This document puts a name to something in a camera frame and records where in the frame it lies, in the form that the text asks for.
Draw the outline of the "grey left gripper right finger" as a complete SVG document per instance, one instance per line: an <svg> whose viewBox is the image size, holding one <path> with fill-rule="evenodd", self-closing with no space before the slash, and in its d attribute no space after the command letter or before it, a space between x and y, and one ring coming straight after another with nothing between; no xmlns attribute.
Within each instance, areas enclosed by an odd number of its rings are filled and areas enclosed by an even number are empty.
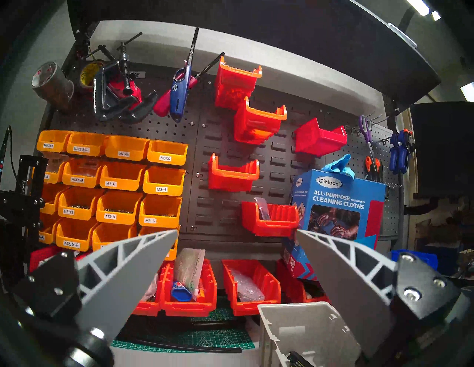
<svg viewBox="0 0 474 367"><path fill-rule="evenodd" d="M318 282L361 348L356 366L460 366L460 289L419 257L298 230Z"/></svg>

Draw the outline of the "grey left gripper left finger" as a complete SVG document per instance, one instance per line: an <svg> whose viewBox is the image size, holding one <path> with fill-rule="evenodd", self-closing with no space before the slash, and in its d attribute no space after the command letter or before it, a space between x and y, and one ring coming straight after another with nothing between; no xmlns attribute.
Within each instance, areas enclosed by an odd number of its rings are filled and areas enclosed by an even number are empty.
<svg viewBox="0 0 474 367"><path fill-rule="evenodd" d="M120 240L79 261L64 250L39 266L12 289L8 366L114 366L110 344L177 237Z"/></svg>

